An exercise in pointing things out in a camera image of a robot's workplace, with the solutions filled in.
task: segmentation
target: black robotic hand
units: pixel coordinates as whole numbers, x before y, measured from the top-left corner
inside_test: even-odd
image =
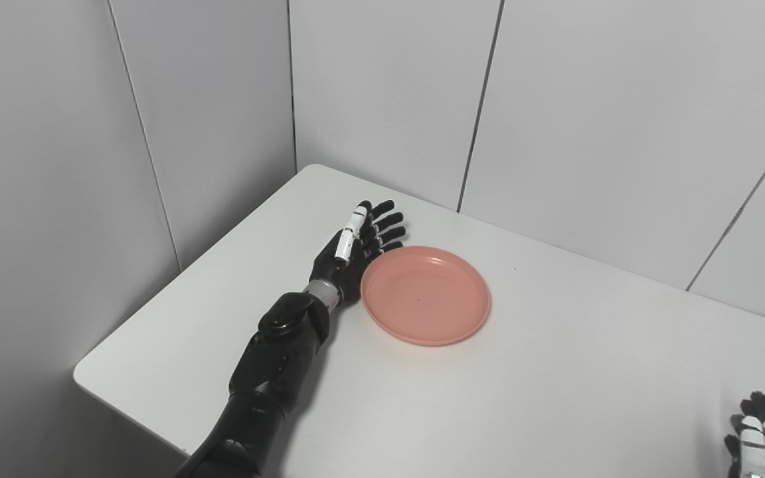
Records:
[[[731,416],[737,435],[725,437],[732,463],[728,478],[765,478],[765,394],[756,391]]]
[[[397,241],[406,235],[401,212],[393,212],[394,201],[376,208],[364,200],[353,211],[347,226],[337,231],[315,259],[309,280],[326,281],[338,290],[338,305],[359,299],[359,284],[368,264],[380,254],[403,246]]]

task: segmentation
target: white robotic hand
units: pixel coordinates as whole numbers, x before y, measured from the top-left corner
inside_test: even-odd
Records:
[[[728,478],[765,478],[765,394],[752,393],[740,409],[741,414],[731,416],[737,435],[725,437],[732,457]]]

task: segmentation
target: robotic hand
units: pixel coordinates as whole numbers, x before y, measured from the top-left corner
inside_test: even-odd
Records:
[[[728,478],[765,478],[765,394],[756,391],[731,416],[737,435],[725,437],[732,463]]]
[[[359,299],[368,264],[401,244],[403,214],[364,200],[315,259],[309,285],[285,293],[258,323],[228,385],[228,403],[175,478],[255,478],[276,432],[297,408],[313,358],[329,336],[330,313]]]

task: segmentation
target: robot finger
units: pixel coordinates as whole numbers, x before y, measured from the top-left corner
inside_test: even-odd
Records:
[[[394,241],[390,244],[386,244],[382,248],[375,248],[373,251],[367,253],[368,262],[373,261],[375,258],[380,257],[383,253],[388,253],[396,248],[403,247],[403,242]]]
[[[759,411],[757,410],[757,407],[755,406],[754,402],[751,400],[742,400],[740,402],[740,410],[743,411],[743,414],[746,415],[746,417],[757,417],[759,414]]]
[[[388,229],[391,226],[394,226],[395,224],[398,224],[403,221],[403,212],[395,212],[394,214],[390,214],[382,220],[378,220],[375,223],[371,224],[369,227],[365,228],[362,231],[362,242],[368,243],[370,242],[374,236],[379,235],[380,232],[383,230]]]
[[[380,202],[374,207],[374,209],[371,209],[371,220],[376,220],[376,218],[381,217],[383,214],[386,214],[386,212],[391,211],[392,209],[394,209],[393,200],[389,199]]]

